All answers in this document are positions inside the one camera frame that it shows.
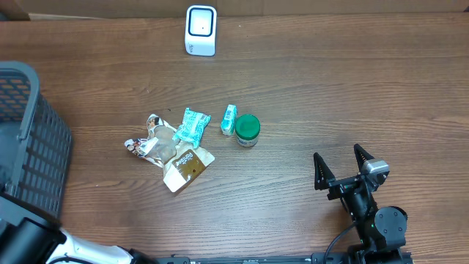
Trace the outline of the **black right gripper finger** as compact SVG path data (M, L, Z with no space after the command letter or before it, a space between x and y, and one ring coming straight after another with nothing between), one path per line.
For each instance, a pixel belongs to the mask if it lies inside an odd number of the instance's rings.
M319 153L314 154L314 169L314 189L329 189L330 184L335 181L336 178Z
M354 145L354 153L359 172L370 172L372 170L374 157L366 152L359 144Z

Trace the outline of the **green lid jar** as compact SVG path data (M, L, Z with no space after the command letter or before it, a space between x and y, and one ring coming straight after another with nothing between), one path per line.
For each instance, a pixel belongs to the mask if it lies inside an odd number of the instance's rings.
M244 114L237 119L234 131L239 145L253 147L258 142L261 124L256 116Z

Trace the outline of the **small teal white box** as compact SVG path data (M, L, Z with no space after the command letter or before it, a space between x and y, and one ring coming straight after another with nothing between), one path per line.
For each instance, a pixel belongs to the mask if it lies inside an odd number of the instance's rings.
M232 136L235 131L235 123L237 119L236 105L229 104L226 107L223 118L221 120L221 132L225 136Z

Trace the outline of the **teal tissue pack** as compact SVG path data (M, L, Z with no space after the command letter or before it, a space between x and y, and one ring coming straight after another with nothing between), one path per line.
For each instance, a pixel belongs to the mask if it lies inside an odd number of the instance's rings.
M210 120L210 115L186 108L182 124L179 126L172 139L174 141L180 140L190 143L194 148L198 148L202 140L204 129L210 123Z

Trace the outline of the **brown white snack bag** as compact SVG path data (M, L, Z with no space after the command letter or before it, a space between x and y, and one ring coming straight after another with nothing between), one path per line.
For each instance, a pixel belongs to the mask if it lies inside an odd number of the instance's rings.
M190 185L215 160L203 147L174 139L176 131L167 121L151 114L147 119L148 137L124 143L132 154L162 169L163 182L173 193Z

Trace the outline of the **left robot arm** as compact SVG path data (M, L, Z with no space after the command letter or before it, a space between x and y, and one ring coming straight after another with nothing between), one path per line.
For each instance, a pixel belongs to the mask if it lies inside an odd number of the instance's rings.
M8 194L1 194L1 262L156 263L134 249L102 246L76 238L58 219Z

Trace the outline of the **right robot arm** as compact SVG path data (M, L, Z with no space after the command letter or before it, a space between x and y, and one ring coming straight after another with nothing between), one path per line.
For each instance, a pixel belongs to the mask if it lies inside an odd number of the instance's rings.
M403 253L406 244L407 213L396 206L379 208L372 196L388 178L390 166L375 158L359 144L354 145L358 173L336 179L319 153L314 154L314 188L327 190L329 200L339 199L350 215L352 224L339 233L324 253L313 253L313 263L412 263L410 253ZM350 230L356 229L360 243L346 252L334 254L336 243Z

